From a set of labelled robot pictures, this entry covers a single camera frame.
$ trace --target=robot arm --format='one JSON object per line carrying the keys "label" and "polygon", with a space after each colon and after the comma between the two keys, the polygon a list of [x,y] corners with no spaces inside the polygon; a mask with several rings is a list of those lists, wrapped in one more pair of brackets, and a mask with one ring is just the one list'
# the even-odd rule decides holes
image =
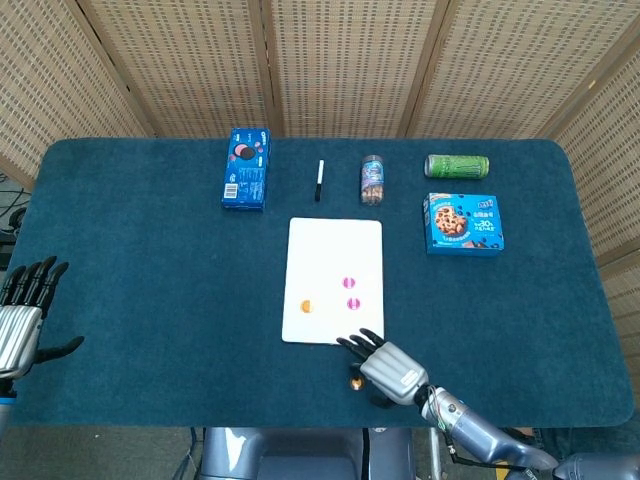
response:
{"label": "robot arm", "polygon": [[29,268],[16,268],[0,290],[0,439],[16,399],[13,382],[34,364],[70,354],[84,340],[76,337],[62,347],[38,350],[58,280],[69,267],[65,262],[51,269],[55,262],[56,257],[49,257]]}
{"label": "robot arm", "polygon": [[445,438],[456,440],[485,464],[504,460],[515,467],[538,470],[551,470],[558,465],[546,452],[514,440],[444,388],[429,384],[425,368],[393,343],[369,330],[360,332],[363,336],[339,338],[338,343],[363,361],[360,371],[390,400],[417,405],[420,415],[438,427]]}

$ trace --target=metal stand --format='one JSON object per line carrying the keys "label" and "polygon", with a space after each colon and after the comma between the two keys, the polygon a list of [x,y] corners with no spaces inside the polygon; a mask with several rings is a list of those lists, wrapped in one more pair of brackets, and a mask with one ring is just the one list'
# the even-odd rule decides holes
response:
{"label": "metal stand", "polygon": [[431,458],[431,480],[440,480],[442,465],[440,464],[440,437],[436,428],[429,428],[429,455]]}

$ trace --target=oreo box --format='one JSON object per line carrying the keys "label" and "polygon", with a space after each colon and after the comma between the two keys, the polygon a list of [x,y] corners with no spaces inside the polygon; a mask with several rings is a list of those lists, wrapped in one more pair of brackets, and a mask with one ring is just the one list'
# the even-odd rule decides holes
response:
{"label": "oreo box", "polygon": [[267,128],[231,130],[224,172],[223,207],[264,209],[270,150],[271,133]]}
{"label": "oreo box", "polygon": [[493,195],[430,193],[422,206],[427,253],[493,256],[504,249]]}

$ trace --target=can lid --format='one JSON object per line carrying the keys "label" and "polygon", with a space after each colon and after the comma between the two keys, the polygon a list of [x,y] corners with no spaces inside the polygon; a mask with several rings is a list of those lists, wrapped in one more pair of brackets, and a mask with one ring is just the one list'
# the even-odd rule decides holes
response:
{"label": "can lid", "polygon": [[433,169],[433,158],[431,155],[427,155],[427,158],[424,159],[424,174],[427,177],[431,176],[431,172]]}
{"label": "can lid", "polygon": [[383,160],[380,155],[367,155],[362,159],[362,163],[375,162],[375,161],[382,163]]}
{"label": "can lid", "polygon": [[480,178],[484,178],[489,174],[489,159],[485,157],[485,161],[482,164],[482,172]]}

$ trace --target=green can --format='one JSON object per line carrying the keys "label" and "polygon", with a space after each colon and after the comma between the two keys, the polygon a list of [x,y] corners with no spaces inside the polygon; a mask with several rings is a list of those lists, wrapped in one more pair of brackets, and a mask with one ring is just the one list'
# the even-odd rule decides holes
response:
{"label": "green can", "polygon": [[429,155],[424,174],[431,178],[484,178],[489,173],[489,159],[467,155]]}

